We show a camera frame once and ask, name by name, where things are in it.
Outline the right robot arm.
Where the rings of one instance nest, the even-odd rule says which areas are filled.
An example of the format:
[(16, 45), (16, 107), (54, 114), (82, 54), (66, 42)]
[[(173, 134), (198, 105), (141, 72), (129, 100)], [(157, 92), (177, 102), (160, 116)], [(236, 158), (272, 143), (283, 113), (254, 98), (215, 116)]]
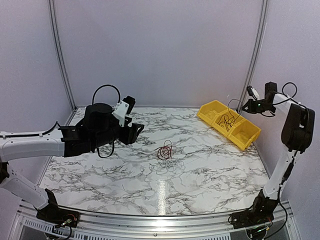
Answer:
[(286, 115), (281, 131), (281, 142), (284, 146), (283, 155), (279, 158), (275, 169), (266, 185), (258, 193), (249, 209), (241, 212), (236, 221), (260, 224), (273, 217), (275, 208), (280, 203), (283, 189), (298, 160), (311, 145), (315, 125), (315, 111), (294, 100), (293, 96), (283, 90), (278, 91), (275, 82), (264, 85), (264, 98), (258, 98), (258, 92), (252, 87), (246, 88), (250, 99), (242, 106), (248, 114), (270, 112), (271, 116), (280, 111)]

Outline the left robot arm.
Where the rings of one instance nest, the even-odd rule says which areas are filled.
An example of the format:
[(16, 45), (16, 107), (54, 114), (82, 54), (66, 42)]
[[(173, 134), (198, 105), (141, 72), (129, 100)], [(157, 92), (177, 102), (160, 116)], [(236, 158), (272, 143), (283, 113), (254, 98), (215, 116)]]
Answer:
[(85, 108), (84, 117), (76, 125), (61, 126), (55, 123), (47, 131), (0, 133), (0, 187), (25, 200), (37, 211), (37, 217), (58, 223), (66, 216), (75, 216), (58, 206), (55, 195), (48, 189), (36, 186), (9, 166), (9, 161), (33, 157), (76, 157), (99, 152), (99, 148), (115, 141), (125, 145), (136, 142), (144, 129), (133, 123), (128, 115), (136, 100), (119, 98), (115, 106), (92, 102)]

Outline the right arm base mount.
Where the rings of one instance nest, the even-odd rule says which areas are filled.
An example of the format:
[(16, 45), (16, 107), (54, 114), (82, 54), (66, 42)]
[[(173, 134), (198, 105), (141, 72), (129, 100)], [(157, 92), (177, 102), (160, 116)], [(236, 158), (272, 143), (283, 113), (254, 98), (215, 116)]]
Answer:
[(234, 229), (271, 222), (274, 219), (273, 212), (278, 203), (278, 198), (270, 199), (261, 190), (254, 199), (252, 206), (243, 211), (232, 213), (228, 222), (233, 225)]

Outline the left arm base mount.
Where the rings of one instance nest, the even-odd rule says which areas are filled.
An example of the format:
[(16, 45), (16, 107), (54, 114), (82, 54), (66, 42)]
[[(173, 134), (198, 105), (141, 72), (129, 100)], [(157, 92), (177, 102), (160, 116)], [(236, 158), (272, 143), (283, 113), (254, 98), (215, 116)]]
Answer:
[(45, 188), (45, 192), (47, 193), (48, 197), (48, 205), (46, 205), (42, 209), (37, 209), (36, 217), (40, 220), (50, 222), (55, 224), (53, 227), (52, 233), (54, 230), (57, 230), (62, 227), (68, 227), (69, 233), (67, 237), (54, 237), (53, 235), (46, 235), (47, 239), (49, 240), (69, 240), (73, 234), (73, 228), (76, 228), (78, 225), (80, 213), (78, 211), (69, 210), (60, 208), (58, 206), (56, 197), (52, 191)]

